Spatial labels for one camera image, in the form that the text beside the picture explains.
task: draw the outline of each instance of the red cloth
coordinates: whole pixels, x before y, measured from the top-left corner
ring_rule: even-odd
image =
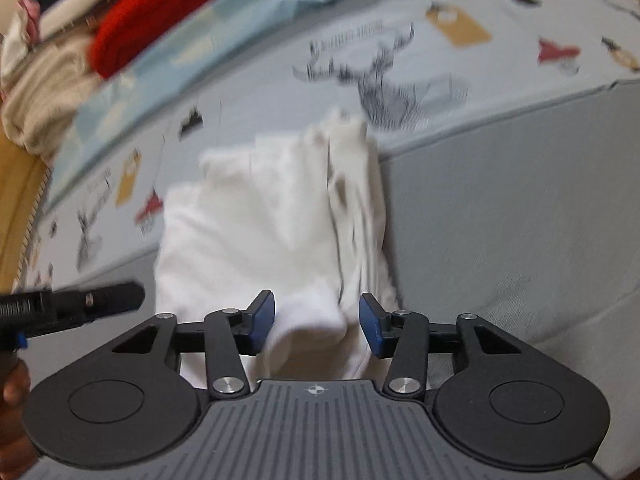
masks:
[[[105,16],[89,51],[107,79],[208,0],[119,0]]]

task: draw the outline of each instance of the silver screw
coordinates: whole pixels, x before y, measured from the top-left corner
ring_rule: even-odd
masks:
[[[420,389],[420,383],[411,377],[398,377],[389,383],[396,394],[413,394]]]
[[[244,381],[237,377],[220,377],[213,381],[212,386],[219,394],[234,394],[244,388]]]

